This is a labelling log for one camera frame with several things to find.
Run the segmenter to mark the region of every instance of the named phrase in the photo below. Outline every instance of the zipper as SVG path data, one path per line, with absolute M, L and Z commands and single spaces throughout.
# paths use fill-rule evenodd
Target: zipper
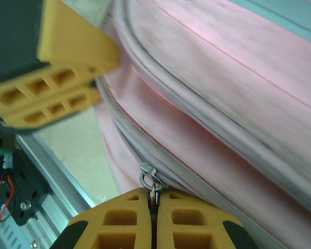
M 140 69 L 139 72 L 155 83 L 153 87 L 159 89 L 163 96 L 169 96 L 170 102 L 175 103 L 176 106 L 196 120 L 207 131 L 311 211 L 311 182 L 306 176 L 300 174 L 297 169 L 279 158 L 272 150 L 265 148 L 262 141 L 215 106 L 208 104 L 206 107 L 203 104 L 205 100 L 198 98 L 196 100 L 203 105 L 201 105 L 200 111 L 197 112 L 196 105 L 186 102 L 181 97 L 185 94 L 184 91 L 181 91 L 181 95 L 178 95 L 178 89 L 169 88 L 163 80 L 177 81 L 178 79 L 165 71 L 154 58 L 141 49 L 140 43 L 133 36 L 133 31 L 129 22 L 127 22 L 128 3 L 118 1 L 116 4 L 114 21 L 119 39 L 129 58 L 136 65 L 136 68 Z
M 147 135 L 136 127 L 136 124 L 122 111 L 118 103 L 111 97 L 101 79 L 97 80 L 97 86 L 100 90 L 108 111 L 118 127 L 127 145 L 137 148 L 132 151 L 138 152 L 140 165 L 147 162 L 153 168 L 157 169 L 157 177 L 169 185 L 181 189 L 187 193 L 201 198 L 208 203 L 216 203 L 220 209 L 236 216 L 251 234 L 253 239 L 263 245 L 261 248 L 284 249 L 287 248 L 277 240 L 273 235 L 257 224 L 248 213 L 243 212 L 239 206 L 233 204 L 224 195 L 216 191 L 211 185 L 201 179 L 193 171 L 174 158 L 169 152 L 164 150 L 159 144 L 151 140 Z
M 151 165 L 149 165 L 147 162 L 143 162 L 141 164 L 141 166 L 140 166 L 140 169 L 141 169 L 142 172 L 141 172 L 141 174 L 139 176 L 139 181 L 148 190 L 155 191 L 155 192 L 160 192 L 163 188 L 167 189 L 169 187 L 169 184 L 163 182 L 162 180 L 160 180 L 156 176 L 157 170 L 155 168 L 153 168 Z M 148 185 L 145 182 L 145 176 L 148 176 L 158 186 L 154 188 L 153 186 Z

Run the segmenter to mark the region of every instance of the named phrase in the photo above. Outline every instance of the screw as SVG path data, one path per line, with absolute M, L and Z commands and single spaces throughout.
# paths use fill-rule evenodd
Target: screw
M 38 248 L 38 241 L 34 240 L 31 242 L 31 248 Z
M 22 211 L 29 210 L 31 208 L 31 202 L 28 200 L 21 202 L 20 208 Z

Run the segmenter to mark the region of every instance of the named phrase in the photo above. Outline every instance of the teal surface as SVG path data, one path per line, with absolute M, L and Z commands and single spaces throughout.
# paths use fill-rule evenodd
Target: teal surface
M 229 0 L 311 42 L 311 1 Z

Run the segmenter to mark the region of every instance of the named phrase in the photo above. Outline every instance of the metal zipper slider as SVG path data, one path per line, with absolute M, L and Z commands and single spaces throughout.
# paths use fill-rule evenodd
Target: metal zipper slider
M 157 170 L 155 168 L 153 168 L 151 165 L 149 165 L 146 162 L 143 162 L 142 165 L 140 166 L 140 169 L 142 171 L 142 173 L 139 176 L 139 181 L 140 183 L 146 187 L 148 190 L 155 191 L 155 192 L 160 192 L 163 188 L 168 188 L 169 184 L 164 183 L 162 180 L 160 180 L 157 176 Z M 150 178 L 152 181 L 154 181 L 156 183 L 156 187 L 154 188 L 154 186 L 150 186 L 145 182 L 145 176 L 148 176 L 148 178 Z

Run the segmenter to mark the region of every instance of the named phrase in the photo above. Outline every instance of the metal frame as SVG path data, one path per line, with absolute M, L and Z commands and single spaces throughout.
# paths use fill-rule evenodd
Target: metal frame
M 20 228 L 32 248 L 48 249 L 72 217 L 96 204 L 39 135 L 18 136 L 17 143 L 51 188 L 35 218 Z
M 5 211 L 4 217 L 7 215 L 9 215 L 8 210 Z M 0 223 L 0 248 L 23 249 L 28 247 L 29 243 L 13 217 Z

